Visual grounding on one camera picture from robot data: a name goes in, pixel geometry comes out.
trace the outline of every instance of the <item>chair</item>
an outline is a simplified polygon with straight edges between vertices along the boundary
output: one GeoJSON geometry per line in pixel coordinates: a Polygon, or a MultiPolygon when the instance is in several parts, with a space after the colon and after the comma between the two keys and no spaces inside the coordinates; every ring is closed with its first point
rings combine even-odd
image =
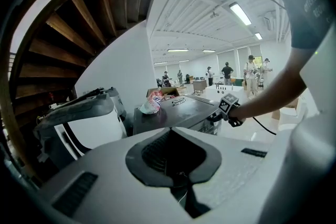
{"type": "Polygon", "coordinates": [[[279,126],[282,124],[298,124],[307,114],[307,104],[303,97],[299,97],[296,109],[281,108],[279,126]]]}

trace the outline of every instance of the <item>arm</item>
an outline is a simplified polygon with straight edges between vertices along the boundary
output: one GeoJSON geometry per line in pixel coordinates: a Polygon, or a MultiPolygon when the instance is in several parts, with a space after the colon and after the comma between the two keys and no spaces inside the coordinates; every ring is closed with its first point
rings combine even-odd
{"type": "Polygon", "coordinates": [[[314,50],[292,48],[285,68],[271,85],[253,100],[231,110],[229,116],[238,119],[259,116],[280,109],[298,97],[306,88],[300,70],[314,50]]]}
{"type": "Polygon", "coordinates": [[[244,65],[244,73],[247,72],[247,63],[244,65]]]}

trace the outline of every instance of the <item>white box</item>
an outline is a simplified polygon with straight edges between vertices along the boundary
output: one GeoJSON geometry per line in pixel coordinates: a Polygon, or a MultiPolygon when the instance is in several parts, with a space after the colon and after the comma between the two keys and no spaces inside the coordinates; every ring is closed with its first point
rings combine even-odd
{"type": "Polygon", "coordinates": [[[244,92],[244,87],[240,86],[233,86],[232,90],[232,86],[219,85],[219,89],[218,86],[216,89],[216,85],[212,85],[206,87],[204,92],[206,99],[213,100],[216,102],[219,102],[221,98],[228,93],[231,93],[235,97],[239,98],[239,104],[244,104],[248,101],[244,92]]]}

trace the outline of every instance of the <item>black grille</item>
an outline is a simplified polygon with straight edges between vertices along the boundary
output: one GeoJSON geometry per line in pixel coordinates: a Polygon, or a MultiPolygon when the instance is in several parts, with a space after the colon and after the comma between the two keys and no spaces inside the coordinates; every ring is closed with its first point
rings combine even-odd
{"type": "Polygon", "coordinates": [[[72,217],[98,176],[89,172],[81,174],[75,182],[54,202],[53,207],[72,217]]]}

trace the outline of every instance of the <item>table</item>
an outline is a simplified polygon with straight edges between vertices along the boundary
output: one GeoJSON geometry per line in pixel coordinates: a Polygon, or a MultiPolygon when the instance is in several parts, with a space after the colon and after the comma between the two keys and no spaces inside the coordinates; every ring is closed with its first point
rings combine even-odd
{"type": "Polygon", "coordinates": [[[232,90],[232,86],[220,85],[219,89],[216,89],[216,85],[212,85],[205,88],[205,98],[216,102],[219,102],[227,93],[231,93],[235,97],[239,98],[239,104],[243,104],[248,101],[244,93],[244,87],[233,86],[232,90]]]}
{"type": "Polygon", "coordinates": [[[135,108],[133,135],[164,127],[184,127],[200,132],[210,132],[210,126],[214,127],[214,124],[207,118],[215,113],[218,107],[219,103],[215,101],[191,95],[181,95],[162,101],[160,110],[154,114],[146,115],[135,108]]]}
{"type": "Polygon", "coordinates": [[[194,85],[194,91],[202,91],[202,92],[207,86],[205,79],[204,80],[194,80],[193,85],[194,85]]]}

